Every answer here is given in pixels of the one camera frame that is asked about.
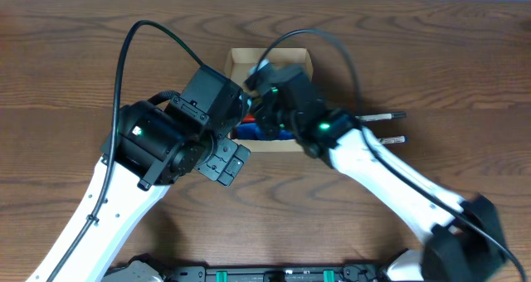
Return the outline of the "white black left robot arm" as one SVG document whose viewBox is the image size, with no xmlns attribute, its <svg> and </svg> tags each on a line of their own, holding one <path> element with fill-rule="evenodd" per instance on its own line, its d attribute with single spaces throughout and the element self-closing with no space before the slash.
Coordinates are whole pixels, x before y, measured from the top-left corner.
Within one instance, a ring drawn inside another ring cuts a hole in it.
<svg viewBox="0 0 531 282">
<path fill-rule="evenodd" d="M 98 281 L 132 230 L 178 178 L 197 170 L 229 186 L 250 156 L 228 138 L 250 96 L 208 66 L 181 93 L 119 111 L 117 146 L 106 141 L 86 193 L 31 281 Z"/>
</svg>

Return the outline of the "red stapler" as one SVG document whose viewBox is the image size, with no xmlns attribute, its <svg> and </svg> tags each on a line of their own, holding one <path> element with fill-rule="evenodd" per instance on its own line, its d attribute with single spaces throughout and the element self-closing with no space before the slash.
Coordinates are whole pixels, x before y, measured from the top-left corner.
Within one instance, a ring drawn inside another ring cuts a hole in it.
<svg viewBox="0 0 531 282">
<path fill-rule="evenodd" d="M 252 115 L 247 115 L 244 117 L 244 119 L 242 120 L 242 122 L 244 124 L 247 124 L 247 123 L 255 123 L 256 122 L 256 119 L 252 116 Z"/>
</svg>

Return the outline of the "blue plastic staple remover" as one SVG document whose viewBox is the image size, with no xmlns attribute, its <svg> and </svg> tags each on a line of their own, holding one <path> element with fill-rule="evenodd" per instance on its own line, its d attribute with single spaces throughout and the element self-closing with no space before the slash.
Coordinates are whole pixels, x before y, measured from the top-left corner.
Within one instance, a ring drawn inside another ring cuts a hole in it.
<svg viewBox="0 0 531 282">
<path fill-rule="evenodd" d="M 286 130 L 280 130 L 278 133 L 271 136 L 266 135 L 255 123 L 244 123 L 235 127 L 231 131 L 232 139 L 240 140 L 258 140 L 258 141 L 276 141 L 276 140 L 291 140 L 294 135 Z"/>
</svg>

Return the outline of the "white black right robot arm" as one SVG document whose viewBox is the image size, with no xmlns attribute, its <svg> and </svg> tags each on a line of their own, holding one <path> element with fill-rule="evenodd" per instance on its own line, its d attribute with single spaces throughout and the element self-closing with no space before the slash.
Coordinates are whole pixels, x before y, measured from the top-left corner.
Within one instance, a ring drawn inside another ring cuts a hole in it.
<svg viewBox="0 0 531 282">
<path fill-rule="evenodd" d="M 404 163 L 359 118 L 329 108 L 301 66 L 264 61 L 245 85 L 258 95 L 251 113 L 264 133 L 292 133 L 307 155 L 363 185 L 422 243 L 387 266 L 388 280 L 486 281 L 509 260 L 492 202 L 467 201 Z"/>
</svg>

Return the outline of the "black capped white marker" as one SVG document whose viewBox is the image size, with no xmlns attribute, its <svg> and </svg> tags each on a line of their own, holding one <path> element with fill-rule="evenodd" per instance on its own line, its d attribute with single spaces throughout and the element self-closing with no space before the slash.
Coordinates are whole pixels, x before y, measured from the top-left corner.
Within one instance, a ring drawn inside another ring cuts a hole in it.
<svg viewBox="0 0 531 282">
<path fill-rule="evenodd" d="M 407 117 L 406 112 L 391 112 L 391 113 L 361 115 L 361 116 L 357 116 L 357 119 L 362 122 L 377 122 L 377 121 L 392 120 L 392 119 L 402 119 L 406 117 Z"/>
</svg>

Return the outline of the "blue capped white marker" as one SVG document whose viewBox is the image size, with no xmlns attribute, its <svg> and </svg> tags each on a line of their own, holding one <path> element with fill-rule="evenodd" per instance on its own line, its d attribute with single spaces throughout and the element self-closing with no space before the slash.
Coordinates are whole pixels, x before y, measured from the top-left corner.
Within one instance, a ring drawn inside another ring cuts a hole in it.
<svg viewBox="0 0 531 282">
<path fill-rule="evenodd" d="M 382 145 L 391 145 L 391 144 L 398 144 L 398 143 L 405 143 L 407 141 L 407 137 L 404 135 L 401 136 L 393 136 L 393 137 L 384 137 L 379 138 L 378 142 Z"/>
</svg>

